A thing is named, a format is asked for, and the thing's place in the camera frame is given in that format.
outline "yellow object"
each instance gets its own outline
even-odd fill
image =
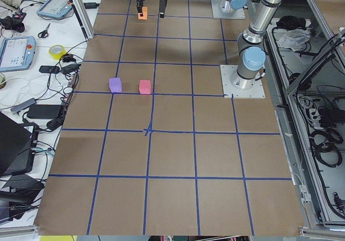
[[[62,45],[54,45],[49,49],[49,54],[53,59],[60,60],[60,58],[67,53],[65,47]]]
[[[138,13],[138,19],[147,20],[147,6],[142,7],[142,13]]]
[[[41,236],[40,241],[77,241],[78,236]]]

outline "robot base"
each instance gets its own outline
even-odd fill
[[[211,0],[213,18],[222,18],[222,19],[245,19],[243,8],[238,9],[232,13],[224,13],[219,9],[219,4],[222,0]]]
[[[220,72],[222,74],[223,93],[225,98],[265,98],[265,92],[261,80],[255,81],[252,88],[242,90],[234,87],[230,82],[230,76],[237,69],[238,65],[221,65]]]

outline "plastic bag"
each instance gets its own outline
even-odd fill
[[[305,43],[311,38],[311,32],[295,29],[287,31],[278,41],[277,44],[280,48],[291,49],[292,51],[301,51],[306,46]]]

